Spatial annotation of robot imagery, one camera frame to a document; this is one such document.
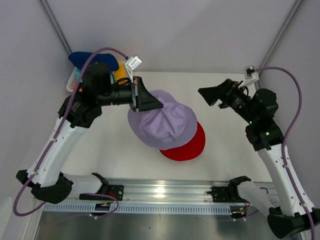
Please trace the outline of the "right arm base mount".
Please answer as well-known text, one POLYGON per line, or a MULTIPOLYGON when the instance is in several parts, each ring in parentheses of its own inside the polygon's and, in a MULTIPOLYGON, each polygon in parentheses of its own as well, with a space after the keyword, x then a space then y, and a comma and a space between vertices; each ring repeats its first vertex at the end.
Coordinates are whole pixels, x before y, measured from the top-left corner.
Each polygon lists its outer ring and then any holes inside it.
POLYGON ((206 192, 212 197, 214 203, 245 203, 238 191, 229 186, 213 186, 210 191, 206 192))

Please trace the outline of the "teal hat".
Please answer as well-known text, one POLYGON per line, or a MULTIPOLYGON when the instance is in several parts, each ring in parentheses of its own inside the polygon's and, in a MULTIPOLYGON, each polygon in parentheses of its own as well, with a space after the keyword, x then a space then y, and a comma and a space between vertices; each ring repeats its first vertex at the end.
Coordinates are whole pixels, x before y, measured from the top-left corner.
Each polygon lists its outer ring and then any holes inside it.
POLYGON ((75 70, 75 76, 76 76, 76 79, 78 79, 78 78, 79 78, 80 73, 81 73, 81 71, 80 71, 79 69, 76 69, 76 70, 75 70))

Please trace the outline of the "red hat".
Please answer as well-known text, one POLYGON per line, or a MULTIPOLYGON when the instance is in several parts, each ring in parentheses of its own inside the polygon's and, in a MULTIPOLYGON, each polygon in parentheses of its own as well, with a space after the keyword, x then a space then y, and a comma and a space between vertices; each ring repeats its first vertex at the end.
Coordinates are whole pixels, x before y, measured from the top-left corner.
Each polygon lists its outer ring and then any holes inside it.
POLYGON ((173 161, 184 162, 199 157, 206 145, 206 135, 203 127, 197 122, 197 130, 193 138, 185 145, 170 148, 167 150, 159 150, 160 153, 173 161))

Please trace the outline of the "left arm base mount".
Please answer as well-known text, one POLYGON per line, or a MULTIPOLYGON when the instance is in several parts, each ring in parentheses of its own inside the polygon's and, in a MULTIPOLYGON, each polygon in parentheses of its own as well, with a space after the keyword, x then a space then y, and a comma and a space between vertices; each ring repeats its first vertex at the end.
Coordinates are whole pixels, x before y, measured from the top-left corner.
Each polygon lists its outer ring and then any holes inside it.
POLYGON ((124 185, 109 184, 108 186, 102 186, 97 193, 82 193, 79 195, 80 200, 88 201, 114 201, 112 198, 106 197, 111 196, 118 201, 123 200, 124 185))

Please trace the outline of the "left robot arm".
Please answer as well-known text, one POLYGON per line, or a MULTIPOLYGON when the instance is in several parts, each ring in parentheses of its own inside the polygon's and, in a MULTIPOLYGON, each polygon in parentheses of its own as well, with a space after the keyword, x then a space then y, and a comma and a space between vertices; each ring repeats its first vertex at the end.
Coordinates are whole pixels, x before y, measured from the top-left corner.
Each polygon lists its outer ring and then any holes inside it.
POLYGON ((62 173, 62 167, 75 144, 87 132, 104 106, 129 105, 133 112, 162 109, 163 104, 145 88, 141 77, 112 83, 111 69, 103 62, 90 63, 85 69, 81 91, 69 96, 58 111, 58 119, 43 153, 16 178, 30 188, 40 201, 58 204, 67 198, 105 200, 109 182, 98 173, 85 176, 62 173))

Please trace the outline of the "blue hat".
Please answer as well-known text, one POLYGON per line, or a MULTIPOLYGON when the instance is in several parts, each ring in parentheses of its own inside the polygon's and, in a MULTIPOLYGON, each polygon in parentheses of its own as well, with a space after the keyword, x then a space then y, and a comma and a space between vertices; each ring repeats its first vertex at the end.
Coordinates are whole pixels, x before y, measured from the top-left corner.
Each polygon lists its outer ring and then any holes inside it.
MULTIPOLYGON (((79 70, 82 70, 87 59, 92 55, 91 52, 76 51, 68 56, 68 59, 79 70)), ((91 61, 91 63, 105 63, 109 66, 110 71, 117 71, 119 63, 117 59, 110 53, 99 53, 91 61)))

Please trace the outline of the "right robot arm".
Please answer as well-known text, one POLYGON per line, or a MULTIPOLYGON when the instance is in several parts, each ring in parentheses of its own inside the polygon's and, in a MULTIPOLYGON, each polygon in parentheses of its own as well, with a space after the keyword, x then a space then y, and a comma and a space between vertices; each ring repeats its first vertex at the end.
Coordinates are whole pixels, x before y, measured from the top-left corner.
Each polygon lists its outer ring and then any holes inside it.
POLYGON ((239 176, 229 181, 230 200, 254 205, 279 239, 313 231, 320 223, 320 210, 306 196, 290 166, 284 135, 274 121, 279 107, 276 94, 261 88, 249 96, 242 82, 231 79, 218 86, 199 88, 198 92, 209 106, 220 100, 220 109, 231 108, 248 123, 246 137, 266 166, 277 193, 273 198, 249 177, 239 176))

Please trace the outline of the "lavender hat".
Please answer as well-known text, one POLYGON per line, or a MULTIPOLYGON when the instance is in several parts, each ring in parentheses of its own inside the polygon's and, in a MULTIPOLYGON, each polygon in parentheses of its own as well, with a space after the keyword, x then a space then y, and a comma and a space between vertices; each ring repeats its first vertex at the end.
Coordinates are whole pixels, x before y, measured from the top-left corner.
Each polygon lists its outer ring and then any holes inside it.
POLYGON ((129 109, 127 112, 128 124, 137 138, 159 150, 178 148, 190 142, 198 130, 194 111, 164 90, 150 93, 163 108, 141 112, 129 109))

